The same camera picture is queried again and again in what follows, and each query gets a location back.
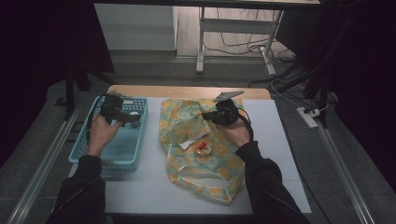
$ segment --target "black sleeve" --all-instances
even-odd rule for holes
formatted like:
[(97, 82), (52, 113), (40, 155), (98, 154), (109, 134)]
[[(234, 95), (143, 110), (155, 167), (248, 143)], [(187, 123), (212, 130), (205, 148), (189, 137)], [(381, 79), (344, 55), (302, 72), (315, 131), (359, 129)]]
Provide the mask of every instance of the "black sleeve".
[(258, 142), (249, 142), (237, 151), (245, 162), (245, 180), (256, 223), (309, 223), (282, 184), (277, 164), (264, 159)]
[(101, 159), (82, 156), (72, 177), (66, 178), (47, 223), (106, 223), (105, 181)]

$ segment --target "white power strip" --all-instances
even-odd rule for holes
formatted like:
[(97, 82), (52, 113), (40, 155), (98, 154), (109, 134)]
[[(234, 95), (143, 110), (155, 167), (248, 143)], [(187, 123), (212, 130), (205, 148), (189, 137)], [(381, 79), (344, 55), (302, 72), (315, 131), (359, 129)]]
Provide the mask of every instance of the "white power strip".
[(303, 118), (303, 120), (305, 121), (306, 125), (308, 125), (308, 127), (310, 129), (317, 128), (318, 127), (317, 122), (314, 121), (314, 119), (312, 119), (312, 117), (311, 117), (311, 115), (309, 113), (305, 114), (304, 111), (305, 111), (305, 108), (303, 108), (303, 107), (297, 108), (297, 112)]

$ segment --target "plastic bag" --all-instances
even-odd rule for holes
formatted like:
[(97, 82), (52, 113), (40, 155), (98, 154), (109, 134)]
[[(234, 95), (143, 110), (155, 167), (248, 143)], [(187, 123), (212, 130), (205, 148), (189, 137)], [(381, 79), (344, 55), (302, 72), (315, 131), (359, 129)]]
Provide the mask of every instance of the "plastic bag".
[[(235, 101), (242, 107), (242, 101)], [(203, 112), (216, 109), (213, 100), (168, 99), (162, 102), (160, 141), (167, 151), (169, 180), (197, 194), (230, 203), (244, 180), (243, 161), (237, 150)], [(197, 146), (210, 148), (208, 156), (195, 153)]]

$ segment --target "blue plastic basket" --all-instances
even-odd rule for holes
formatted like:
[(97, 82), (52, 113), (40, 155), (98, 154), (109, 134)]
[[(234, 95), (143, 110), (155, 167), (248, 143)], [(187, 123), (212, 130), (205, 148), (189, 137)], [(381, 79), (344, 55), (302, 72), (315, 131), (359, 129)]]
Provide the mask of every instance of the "blue plastic basket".
[[(146, 98), (122, 99), (124, 100), (124, 103), (122, 105), (121, 111), (125, 113), (137, 112), (141, 115), (141, 124), (139, 127), (134, 128), (130, 123), (126, 123), (124, 127), (119, 129), (119, 132), (114, 137), (114, 139), (105, 147), (101, 156), (102, 169), (109, 172), (132, 172), (137, 169), (143, 141), (143, 134), (149, 113), (148, 101)], [(104, 99), (101, 99), (97, 106), (99, 107), (103, 101)], [(95, 108), (94, 113), (99, 113), (99, 110), (100, 108)], [(85, 122), (78, 135), (77, 142), (73, 146), (69, 156), (69, 160), (73, 163), (78, 163), (78, 159), (85, 155), (88, 148), (86, 139), (88, 116), (85, 119)]]

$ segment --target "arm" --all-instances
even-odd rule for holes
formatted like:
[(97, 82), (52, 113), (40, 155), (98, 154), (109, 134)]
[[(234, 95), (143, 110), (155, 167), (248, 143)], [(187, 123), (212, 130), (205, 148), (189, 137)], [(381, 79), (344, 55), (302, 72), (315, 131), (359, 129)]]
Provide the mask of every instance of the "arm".
[(100, 156), (120, 126), (119, 122), (111, 126), (102, 116), (93, 116), (87, 153), (78, 160), (75, 174), (64, 180), (47, 223), (106, 223), (106, 183), (100, 177)]
[(238, 146), (236, 155), (245, 163), (247, 192), (256, 223), (309, 223), (283, 186), (277, 164), (262, 157), (258, 142), (249, 141), (245, 123), (239, 119), (230, 126), (217, 127)]

